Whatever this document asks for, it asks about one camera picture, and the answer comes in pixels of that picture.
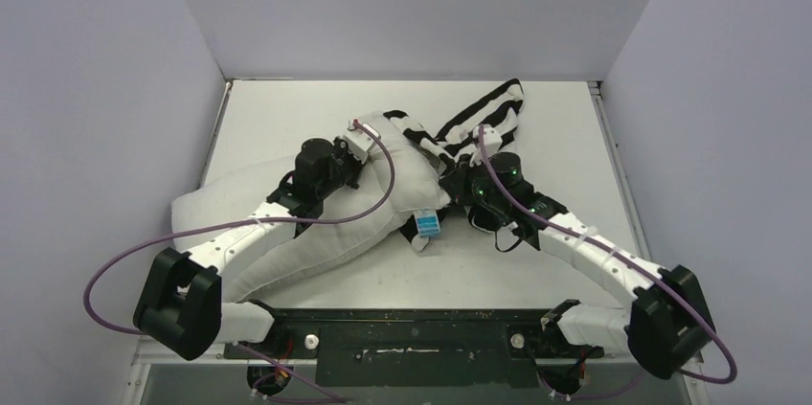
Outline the black white striped pillowcase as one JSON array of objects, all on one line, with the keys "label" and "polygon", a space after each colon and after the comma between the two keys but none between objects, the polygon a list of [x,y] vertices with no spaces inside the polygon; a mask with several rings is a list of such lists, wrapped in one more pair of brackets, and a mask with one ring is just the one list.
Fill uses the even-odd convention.
[{"label": "black white striped pillowcase", "polygon": [[512,143],[523,105],[523,86],[519,79],[510,79],[451,117],[436,134],[402,110],[375,111],[359,118],[377,132],[393,158],[395,169],[390,170],[380,148],[372,147],[372,167],[381,189],[395,181],[389,202],[406,218],[398,230],[415,252],[422,252],[430,242],[417,232],[415,213],[433,211],[443,220],[452,204],[440,187],[440,178],[477,152],[475,139],[482,124],[499,132],[501,146]]}]

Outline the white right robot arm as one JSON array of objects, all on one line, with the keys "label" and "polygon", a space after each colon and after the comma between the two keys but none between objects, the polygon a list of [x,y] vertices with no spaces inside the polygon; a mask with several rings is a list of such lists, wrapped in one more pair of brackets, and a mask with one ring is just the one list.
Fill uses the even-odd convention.
[{"label": "white right robot arm", "polygon": [[617,308],[568,300],[542,318],[542,342],[556,355],[576,346],[627,352],[648,373],[668,379],[711,341],[715,326],[701,285],[682,265],[636,257],[598,235],[559,201],[537,191],[513,152],[487,165],[461,161],[440,178],[472,225],[507,229],[518,240],[569,264],[599,285]]}]

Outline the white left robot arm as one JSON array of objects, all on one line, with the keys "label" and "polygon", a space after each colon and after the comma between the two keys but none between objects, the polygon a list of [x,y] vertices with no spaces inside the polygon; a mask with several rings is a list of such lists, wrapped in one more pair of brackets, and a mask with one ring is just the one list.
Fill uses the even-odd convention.
[{"label": "white left robot arm", "polygon": [[334,192],[357,188],[373,148],[384,146],[370,126],[353,123],[341,137],[305,141],[295,167],[245,220],[214,226],[217,235],[179,252],[171,247],[151,264],[133,324],[186,360],[215,344],[249,343],[272,357],[286,331],[260,303],[225,303],[227,283],[272,249],[324,224],[324,204]]}]

